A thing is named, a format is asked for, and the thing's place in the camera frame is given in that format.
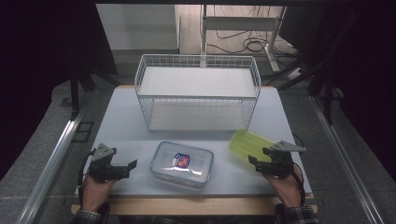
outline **human hand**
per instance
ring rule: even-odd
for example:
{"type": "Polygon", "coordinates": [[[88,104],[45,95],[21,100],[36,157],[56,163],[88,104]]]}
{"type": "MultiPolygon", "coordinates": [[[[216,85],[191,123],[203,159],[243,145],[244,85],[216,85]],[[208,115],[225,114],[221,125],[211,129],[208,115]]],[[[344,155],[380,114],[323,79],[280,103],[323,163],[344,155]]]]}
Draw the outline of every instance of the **human hand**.
{"type": "Polygon", "coordinates": [[[83,182],[84,194],[81,209],[97,212],[100,206],[107,201],[111,188],[116,181],[98,182],[92,176],[86,175],[83,182]]]}
{"type": "MultiPolygon", "coordinates": [[[[295,174],[297,174],[297,176],[303,182],[303,174],[301,173],[300,168],[294,164],[293,169],[295,174]]],[[[282,179],[273,177],[272,175],[262,174],[262,176],[264,176],[264,178],[270,182],[271,186],[276,192],[277,197],[285,205],[285,207],[301,206],[299,185],[292,175],[282,179]]]]}

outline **wooden table edge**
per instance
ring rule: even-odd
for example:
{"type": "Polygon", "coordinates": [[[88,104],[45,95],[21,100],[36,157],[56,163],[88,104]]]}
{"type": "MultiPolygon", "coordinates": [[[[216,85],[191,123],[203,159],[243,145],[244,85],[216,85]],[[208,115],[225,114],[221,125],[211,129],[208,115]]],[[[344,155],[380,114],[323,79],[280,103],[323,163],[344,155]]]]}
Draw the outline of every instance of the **wooden table edge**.
{"type": "MultiPolygon", "coordinates": [[[[313,194],[307,194],[309,202],[313,194]]],[[[110,198],[110,214],[117,216],[258,216],[273,215],[277,197],[256,198],[110,198]]],[[[310,204],[314,212],[316,204],[310,204]]],[[[73,214],[79,209],[73,204],[73,214]]]]}

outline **plastic food container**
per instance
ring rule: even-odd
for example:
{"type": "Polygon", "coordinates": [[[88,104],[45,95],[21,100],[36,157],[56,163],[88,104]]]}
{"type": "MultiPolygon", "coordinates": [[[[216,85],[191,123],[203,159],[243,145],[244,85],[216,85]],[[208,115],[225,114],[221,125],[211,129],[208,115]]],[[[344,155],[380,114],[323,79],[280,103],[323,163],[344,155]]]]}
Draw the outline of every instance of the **plastic food container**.
{"type": "Polygon", "coordinates": [[[271,158],[262,153],[263,147],[270,147],[274,144],[265,138],[251,133],[247,130],[238,130],[233,134],[233,139],[229,145],[230,150],[248,162],[248,155],[257,158],[258,161],[271,161],[271,158]]]}
{"type": "Polygon", "coordinates": [[[167,182],[201,189],[209,181],[213,161],[213,152],[209,150],[161,142],[150,170],[167,182]]]}

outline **lime green plastic container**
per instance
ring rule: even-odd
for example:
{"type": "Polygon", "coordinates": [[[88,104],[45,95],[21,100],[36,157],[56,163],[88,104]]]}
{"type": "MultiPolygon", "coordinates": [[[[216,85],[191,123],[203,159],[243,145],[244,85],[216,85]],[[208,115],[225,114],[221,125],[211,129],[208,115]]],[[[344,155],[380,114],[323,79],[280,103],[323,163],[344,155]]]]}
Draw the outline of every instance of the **lime green plastic container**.
{"type": "Polygon", "coordinates": [[[251,133],[247,130],[238,130],[233,134],[230,143],[230,150],[244,160],[248,161],[248,155],[257,158],[258,161],[271,161],[271,158],[262,153],[263,147],[270,147],[274,144],[265,138],[251,133]]]}

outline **dark background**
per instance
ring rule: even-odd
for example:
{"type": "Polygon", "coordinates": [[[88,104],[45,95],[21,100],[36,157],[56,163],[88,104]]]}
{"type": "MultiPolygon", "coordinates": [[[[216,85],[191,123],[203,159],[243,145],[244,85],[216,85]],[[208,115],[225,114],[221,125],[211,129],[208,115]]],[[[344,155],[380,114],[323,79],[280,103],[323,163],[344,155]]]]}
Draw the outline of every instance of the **dark background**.
{"type": "MultiPolygon", "coordinates": [[[[346,116],[396,179],[394,8],[393,3],[366,6],[332,69],[344,94],[340,104],[346,116]]],[[[336,11],[329,14],[339,18],[336,11]]],[[[329,18],[318,24],[319,30],[332,24],[329,18]]],[[[45,115],[52,89],[70,78],[75,65],[81,74],[90,73],[82,66],[86,64],[106,74],[117,71],[94,4],[3,1],[0,30],[3,177],[45,115]]],[[[313,38],[313,46],[323,44],[322,36],[313,38]]]]}
{"type": "Polygon", "coordinates": [[[3,177],[44,117],[55,86],[91,69],[117,74],[95,4],[0,3],[3,177]]]}

